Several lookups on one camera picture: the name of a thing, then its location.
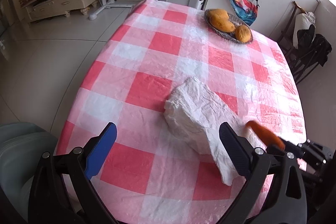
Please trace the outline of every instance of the pink and white checkered tablecloth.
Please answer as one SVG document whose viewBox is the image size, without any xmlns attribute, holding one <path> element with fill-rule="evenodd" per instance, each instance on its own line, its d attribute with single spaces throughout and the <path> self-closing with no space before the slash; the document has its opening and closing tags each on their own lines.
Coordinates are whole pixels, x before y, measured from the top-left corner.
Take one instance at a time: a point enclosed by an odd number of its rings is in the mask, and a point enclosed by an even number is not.
<svg viewBox="0 0 336 224">
<path fill-rule="evenodd" d="M 165 100 L 189 76 L 205 82 L 244 121 L 256 119 L 294 143 L 306 140 L 300 98 L 278 45 L 254 31 L 250 45 L 228 42 L 203 15 L 146 0 L 114 33 L 78 91 L 56 153 L 84 146 L 108 122 L 117 125 L 117 140 L 91 180 L 117 220 L 216 223 L 240 191 L 242 177 L 223 184 L 211 156 L 169 133 Z"/>
</svg>

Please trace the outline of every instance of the drawer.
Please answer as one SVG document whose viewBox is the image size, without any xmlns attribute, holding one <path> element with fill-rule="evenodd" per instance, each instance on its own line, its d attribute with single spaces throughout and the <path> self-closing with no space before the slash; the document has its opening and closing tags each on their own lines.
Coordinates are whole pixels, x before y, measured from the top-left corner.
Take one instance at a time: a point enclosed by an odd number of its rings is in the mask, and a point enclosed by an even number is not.
<svg viewBox="0 0 336 224">
<path fill-rule="evenodd" d="M 53 5 L 50 2 L 47 3 L 43 3 L 37 6 L 34 6 L 32 8 L 32 11 L 30 12 L 30 17 L 34 18 L 34 17 L 40 17 L 40 16 L 44 16 L 44 15 L 49 15 L 53 13 Z"/>
<path fill-rule="evenodd" d="M 82 8 L 84 8 L 82 0 L 53 0 L 53 9 L 55 12 Z"/>
</svg>

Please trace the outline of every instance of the chair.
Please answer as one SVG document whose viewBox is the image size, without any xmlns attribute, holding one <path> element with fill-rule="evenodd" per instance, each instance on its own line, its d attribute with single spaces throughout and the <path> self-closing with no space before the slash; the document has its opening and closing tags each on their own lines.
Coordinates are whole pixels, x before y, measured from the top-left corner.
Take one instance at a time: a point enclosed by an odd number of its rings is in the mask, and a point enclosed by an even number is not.
<svg viewBox="0 0 336 224">
<path fill-rule="evenodd" d="M 316 34 L 315 39 L 312 40 L 314 37 L 314 32 L 311 34 L 311 30 L 298 31 L 298 37 L 300 37 L 298 57 L 288 63 L 296 85 L 298 85 L 309 74 L 311 74 L 319 64 L 323 67 L 325 62 L 328 60 L 328 54 L 332 51 L 331 45 L 324 36 Z M 312 66 L 313 68 L 302 77 L 305 70 Z"/>
<path fill-rule="evenodd" d="M 1 223 L 27 224 L 33 176 L 43 152 L 53 153 L 57 138 L 27 122 L 0 125 Z"/>
<path fill-rule="evenodd" d="M 279 45 L 280 49 L 281 49 L 281 50 L 283 51 L 283 53 L 285 54 L 285 58 L 286 58 L 286 59 L 287 59 L 287 58 L 290 59 L 290 55 L 291 55 L 293 52 L 296 51 L 296 49 L 295 49 L 294 46 L 293 46 L 293 36 L 292 36 L 292 35 L 290 36 L 290 35 L 287 34 L 288 29 L 289 29 L 290 25 L 292 24 L 292 21 L 293 21 L 293 19 L 294 19 L 294 17 L 295 17 L 296 11 L 297 11 L 297 10 L 300 10 L 301 13 L 307 14 L 307 12 L 306 12 L 303 8 L 301 8 L 300 6 L 298 6 L 297 3 L 296 3 L 295 1 L 293 1 L 293 4 L 294 4 L 294 9 L 293 9 L 292 15 L 291 15 L 291 17 L 290 17 L 290 19 L 289 19 L 289 21 L 288 21 L 288 23 L 287 23 L 285 29 L 284 29 L 283 31 L 281 31 L 281 35 L 280 35 L 280 37 L 279 37 L 278 40 L 277 40 L 277 44 Z M 285 38 L 286 41 L 288 42 L 288 44 L 290 45 L 290 48 L 289 48 L 289 49 L 286 48 L 286 47 L 284 47 L 284 46 L 282 46 L 282 45 L 280 44 L 280 42 L 282 41 L 283 38 Z"/>
</svg>

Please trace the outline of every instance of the yellow fruit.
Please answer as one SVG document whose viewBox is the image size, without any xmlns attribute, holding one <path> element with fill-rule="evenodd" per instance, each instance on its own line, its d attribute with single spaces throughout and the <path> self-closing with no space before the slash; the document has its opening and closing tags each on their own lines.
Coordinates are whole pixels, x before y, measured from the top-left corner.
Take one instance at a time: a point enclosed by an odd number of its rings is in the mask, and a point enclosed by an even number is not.
<svg viewBox="0 0 336 224">
<path fill-rule="evenodd" d="M 251 31 L 246 25 L 240 25 L 235 31 L 236 39 L 246 43 L 251 39 Z"/>
<path fill-rule="evenodd" d="M 229 15 L 227 14 L 227 11 L 225 11 L 224 9 L 213 9 L 213 10 L 210 10 L 209 11 L 209 17 L 211 17 L 213 15 L 219 15 L 219 16 L 223 17 L 226 20 L 229 19 Z"/>
<path fill-rule="evenodd" d="M 216 14 L 210 17 L 210 23 L 217 30 L 222 31 L 222 32 L 234 32 L 236 29 L 236 27 L 233 25 L 232 22 L 229 22 L 224 17 L 221 17 Z"/>
</svg>

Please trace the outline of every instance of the blue gripper pad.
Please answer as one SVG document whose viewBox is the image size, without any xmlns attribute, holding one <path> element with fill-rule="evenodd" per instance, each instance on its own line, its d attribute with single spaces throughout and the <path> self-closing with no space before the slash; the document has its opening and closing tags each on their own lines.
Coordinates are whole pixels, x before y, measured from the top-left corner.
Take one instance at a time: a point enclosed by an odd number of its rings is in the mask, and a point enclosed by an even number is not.
<svg viewBox="0 0 336 224">
<path fill-rule="evenodd" d="M 237 136 L 231 126 L 227 122 L 224 122 L 219 127 L 219 138 L 238 174 L 249 179 L 251 175 L 251 157 L 249 157 L 248 152 L 242 146 L 245 145 L 245 142 L 241 143 L 238 140 L 238 138 L 242 137 Z"/>
<path fill-rule="evenodd" d="M 105 127 L 104 131 L 86 158 L 86 169 L 84 173 L 88 180 L 99 173 L 100 168 L 103 166 L 103 163 L 117 138 L 117 127 L 114 123 L 110 122 L 108 126 Z"/>
</svg>

